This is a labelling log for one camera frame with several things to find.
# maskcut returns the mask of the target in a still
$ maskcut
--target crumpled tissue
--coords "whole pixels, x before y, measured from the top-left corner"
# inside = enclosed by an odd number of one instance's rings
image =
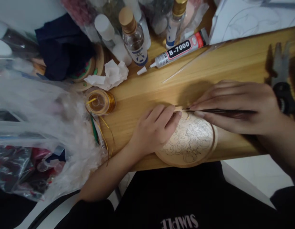
[[[105,64],[105,76],[89,75],[84,80],[95,87],[108,91],[126,80],[127,76],[128,68],[125,63],[121,61],[117,65],[111,60]]]

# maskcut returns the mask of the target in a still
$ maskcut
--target glue tube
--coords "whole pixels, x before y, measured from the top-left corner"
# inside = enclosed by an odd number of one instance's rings
[[[160,54],[155,58],[155,62],[150,65],[150,68],[157,67],[161,68],[189,53],[192,53],[195,50],[198,50],[201,47],[204,47],[209,44],[208,34],[206,29],[198,31],[196,34],[189,37],[187,40],[182,43],[174,46],[168,51]]]

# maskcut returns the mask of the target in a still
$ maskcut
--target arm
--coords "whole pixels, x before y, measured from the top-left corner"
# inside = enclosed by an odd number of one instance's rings
[[[214,108],[252,110],[256,113],[227,117],[200,112]],[[270,86],[223,80],[207,90],[191,105],[190,110],[230,132],[257,135],[274,160],[289,175],[295,175],[295,122],[280,112]]]
[[[158,105],[147,110],[139,119],[129,143],[113,158],[104,163],[83,186],[79,199],[87,202],[106,199],[122,178],[144,156],[167,143],[181,118],[173,113],[175,106]]]

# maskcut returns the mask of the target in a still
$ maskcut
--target pliers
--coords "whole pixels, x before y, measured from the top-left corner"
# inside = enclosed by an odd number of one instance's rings
[[[295,100],[291,94],[288,83],[289,77],[289,53],[290,43],[287,42],[282,53],[281,43],[277,43],[273,59],[273,72],[271,86],[278,99],[278,105],[282,113],[286,115],[295,114]]]

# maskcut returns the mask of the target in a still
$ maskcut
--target black shirt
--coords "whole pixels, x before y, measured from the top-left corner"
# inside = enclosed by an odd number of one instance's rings
[[[227,183],[220,162],[137,172],[116,211],[78,202],[59,228],[290,228],[286,216]]]

